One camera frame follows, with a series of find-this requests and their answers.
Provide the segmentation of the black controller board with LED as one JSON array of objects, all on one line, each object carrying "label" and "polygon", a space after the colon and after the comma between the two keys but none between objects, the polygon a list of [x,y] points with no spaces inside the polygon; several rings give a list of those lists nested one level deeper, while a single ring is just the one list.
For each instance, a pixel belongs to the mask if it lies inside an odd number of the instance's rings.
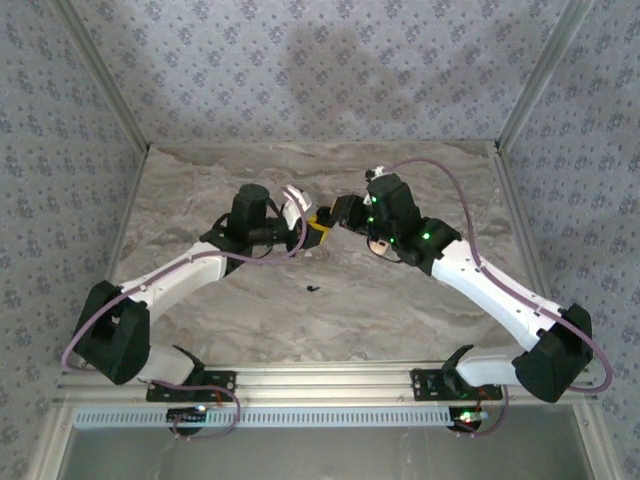
[{"label": "black controller board with LED", "polygon": [[165,420],[176,438],[189,438],[199,433],[207,419],[204,407],[170,408]]},{"label": "black controller board with LED", "polygon": [[475,435],[489,418],[489,413],[480,407],[450,407],[449,414],[452,424],[448,429],[459,435]]}]

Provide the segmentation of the grey metal sheet panel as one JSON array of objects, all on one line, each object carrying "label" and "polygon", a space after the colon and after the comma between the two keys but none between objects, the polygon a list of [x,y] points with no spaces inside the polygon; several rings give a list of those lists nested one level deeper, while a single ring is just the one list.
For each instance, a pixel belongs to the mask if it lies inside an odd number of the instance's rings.
[{"label": "grey metal sheet panel", "polygon": [[78,430],[57,480],[595,480],[577,442],[555,438],[322,428],[181,442],[165,429]]}]

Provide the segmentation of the aluminium table side rail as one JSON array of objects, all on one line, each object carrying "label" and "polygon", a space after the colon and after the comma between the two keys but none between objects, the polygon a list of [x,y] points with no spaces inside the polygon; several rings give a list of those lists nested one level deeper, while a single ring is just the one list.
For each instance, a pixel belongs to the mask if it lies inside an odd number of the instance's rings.
[{"label": "aluminium table side rail", "polygon": [[114,356],[112,350],[118,349],[120,344],[123,343],[123,340],[118,340],[117,336],[121,316],[126,310],[126,302],[128,300],[124,297],[119,302],[115,302],[125,289],[115,283],[114,279],[120,262],[133,204],[137,197],[150,150],[151,148],[148,148],[143,153],[141,163],[134,173],[133,184],[125,203],[124,213],[120,218],[115,246],[109,256],[106,278],[90,288],[73,332],[72,338],[75,338],[90,323],[90,320],[96,317],[71,350],[77,357],[77,367],[80,372],[90,374],[101,372],[105,366],[112,362],[112,357]]},{"label": "aluminium table side rail", "polygon": [[529,218],[517,188],[510,163],[497,146],[493,146],[493,162],[504,203],[510,216],[510,223],[517,244],[526,276],[531,289],[549,300],[556,301],[551,292],[536,241],[529,223]]}]

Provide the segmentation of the aluminium mounting rail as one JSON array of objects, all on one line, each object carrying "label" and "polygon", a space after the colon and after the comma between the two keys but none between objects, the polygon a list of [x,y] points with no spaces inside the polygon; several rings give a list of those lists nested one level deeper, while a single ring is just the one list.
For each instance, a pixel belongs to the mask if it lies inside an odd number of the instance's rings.
[{"label": "aluminium mounting rail", "polygon": [[[410,372],[427,362],[327,362],[224,365],[236,373],[235,393],[249,407],[404,406],[414,401]],[[115,386],[99,374],[64,374],[56,405],[138,406],[147,385]]]}]

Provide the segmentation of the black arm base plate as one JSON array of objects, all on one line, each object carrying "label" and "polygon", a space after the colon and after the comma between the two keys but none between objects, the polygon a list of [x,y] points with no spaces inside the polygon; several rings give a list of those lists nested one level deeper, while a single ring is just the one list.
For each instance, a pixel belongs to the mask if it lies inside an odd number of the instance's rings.
[{"label": "black arm base plate", "polygon": [[[186,386],[204,387],[214,385],[224,388],[231,392],[235,391],[236,373],[230,370],[202,370],[193,372],[185,382]],[[146,401],[152,403],[216,403],[216,402],[232,402],[232,398],[223,392],[217,392],[210,389],[185,391],[171,389],[161,386],[157,382],[152,383],[147,388]]]},{"label": "black arm base plate", "polygon": [[409,373],[414,400],[483,401],[502,400],[503,390],[497,385],[472,387],[455,372],[442,369],[413,369]]}]

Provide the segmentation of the aluminium corner post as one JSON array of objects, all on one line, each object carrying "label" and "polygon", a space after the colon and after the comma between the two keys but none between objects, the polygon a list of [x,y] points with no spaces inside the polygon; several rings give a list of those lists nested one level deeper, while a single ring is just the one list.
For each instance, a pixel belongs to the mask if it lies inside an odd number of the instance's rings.
[{"label": "aluminium corner post", "polygon": [[47,0],[126,136],[143,155],[149,142],[71,0]]},{"label": "aluminium corner post", "polygon": [[500,155],[508,153],[514,145],[594,3],[595,0],[566,0],[496,139]]}]

